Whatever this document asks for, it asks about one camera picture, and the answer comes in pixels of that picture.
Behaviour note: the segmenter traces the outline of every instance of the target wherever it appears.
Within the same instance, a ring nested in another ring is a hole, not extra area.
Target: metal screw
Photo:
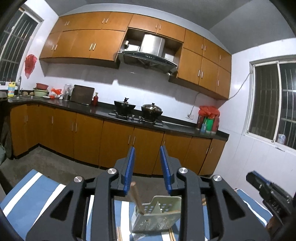
[[[188,170],[187,170],[187,168],[185,168],[185,167],[180,167],[180,168],[179,168],[179,172],[182,173],[182,174],[184,174],[184,173],[187,173]]]
[[[108,169],[108,173],[109,174],[114,174],[114,173],[116,173],[117,172],[117,170],[115,169],[115,168],[109,168]]]
[[[82,181],[82,179],[83,178],[81,176],[74,177],[74,182],[79,183]]]
[[[220,182],[222,180],[222,177],[220,175],[213,176],[214,181]]]

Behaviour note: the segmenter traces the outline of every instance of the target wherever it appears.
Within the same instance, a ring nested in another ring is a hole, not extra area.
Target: window
[[[253,66],[251,115],[247,133],[296,149],[296,63]]]
[[[38,22],[19,9],[0,35],[0,81],[15,81],[28,41]]]

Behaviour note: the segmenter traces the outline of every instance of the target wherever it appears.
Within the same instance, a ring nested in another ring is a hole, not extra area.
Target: dish soap bottle
[[[98,92],[96,92],[96,95],[94,96],[94,100],[93,100],[93,106],[96,106],[98,104]]]
[[[13,97],[15,94],[15,82],[9,82],[8,84],[8,91],[7,91],[7,96],[8,97]]]

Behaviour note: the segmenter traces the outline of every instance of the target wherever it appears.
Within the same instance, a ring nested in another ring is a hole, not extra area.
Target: gas stove
[[[145,120],[143,117],[139,115],[128,115],[128,116],[123,116],[119,115],[116,111],[110,112],[109,115],[115,116],[117,119],[129,121],[132,123],[142,123],[142,124],[147,124],[147,125],[154,125],[154,126],[163,126],[163,122],[161,120],[155,120],[155,121],[150,121],[150,120]]]

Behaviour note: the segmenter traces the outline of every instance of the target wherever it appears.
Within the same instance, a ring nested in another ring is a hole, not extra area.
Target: electrical outlet
[[[190,119],[190,120],[193,120],[194,115],[187,114],[186,118],[187,118],[187,119]]]

